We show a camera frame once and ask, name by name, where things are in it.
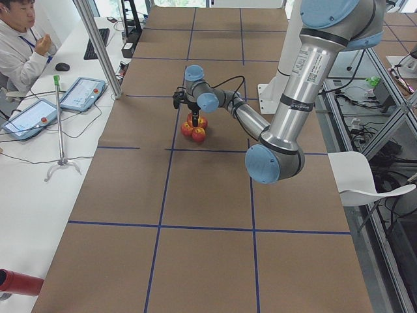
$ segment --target green object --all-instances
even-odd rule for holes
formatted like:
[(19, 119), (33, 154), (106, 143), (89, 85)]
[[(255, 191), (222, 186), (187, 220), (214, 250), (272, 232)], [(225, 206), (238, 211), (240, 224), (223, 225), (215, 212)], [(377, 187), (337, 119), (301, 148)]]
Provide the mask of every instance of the green object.
[(53, 82), (55, 86), (59, 86), (59, 75), (53, 76)]
[(376, 87), (379, 84), (380, 80), (381, 80), (381, 77), (378, 77), (378, 76), (372, 76), (366, 79), (368, 84), (370, 84), (372, 87)]

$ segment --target keyboard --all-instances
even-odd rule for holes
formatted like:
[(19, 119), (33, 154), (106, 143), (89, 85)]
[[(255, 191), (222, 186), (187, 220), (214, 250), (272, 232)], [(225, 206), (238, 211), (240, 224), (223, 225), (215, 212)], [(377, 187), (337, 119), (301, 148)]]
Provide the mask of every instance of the keyboard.
[[(107, 45), (107, 41), (109, 39), (110, 29), (108, 28), (99, 28), (98, 31), (103, 39), (104, 45)], [(84, 60), (94, 60), (98, 59), (96, 52), (94, 51), (93, 43), (89, 39), (89, 43), (87, 44), (87, 48), (85, 49)]]

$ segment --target green handle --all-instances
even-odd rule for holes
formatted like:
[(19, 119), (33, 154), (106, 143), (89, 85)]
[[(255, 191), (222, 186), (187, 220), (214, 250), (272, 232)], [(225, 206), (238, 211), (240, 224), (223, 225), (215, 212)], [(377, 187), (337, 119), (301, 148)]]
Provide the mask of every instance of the green handle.
[(55, 86), (59, 86), (59, 75), (53, 76), (53, 82)]

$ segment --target tablet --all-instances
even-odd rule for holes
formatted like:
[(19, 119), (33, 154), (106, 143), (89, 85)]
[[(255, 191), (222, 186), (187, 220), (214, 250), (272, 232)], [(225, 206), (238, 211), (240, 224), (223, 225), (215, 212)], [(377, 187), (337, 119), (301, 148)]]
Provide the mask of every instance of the tablet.
[(39, 99), (1, 125), (1, 128), (17, 140), (26, 140), (36, 136), (56, 118), (57, 107), (46, 99)]
[(60, 99), (62, 109), (87, 111), (104, 90), (106, 82), (93, 78), (79, 77)]

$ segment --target light blue joint cap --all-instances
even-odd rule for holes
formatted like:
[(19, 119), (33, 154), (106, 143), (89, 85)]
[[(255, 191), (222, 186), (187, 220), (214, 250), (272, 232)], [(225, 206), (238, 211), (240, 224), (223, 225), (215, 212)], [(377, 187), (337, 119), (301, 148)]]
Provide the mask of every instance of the light blue joint cap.
[(280, 178), (280, 163), (264, 145), (253, 145), (246, 151), (245, 165), (250, 177), (258, 183), (272, 184)]
[(300, 14), (309, 28), (322, 29), (344, 20), (360, 0), (303, 0)]
[(358, 40), (350, 41), (347, 44), (347, 47), (343, 51), (353, 51), (353, 50), (359, 50), (359, 49), (365, 49), (376, 46), (381, 40), (382, 40), (382, 34), (384, 32), (381, 31), (380, 33), (377, 33), (372, 36), (368, 36), (365, 38), (361, 38)]
[(199, 65), (190, 65), (185, 69), (185, 80), (195, 82), (204, 78), (204, 70)]
[(219, 107), (219, 99), (214, 93), (202, 93), (197, 98), (198, 106), (206, 113), (211, 113)]

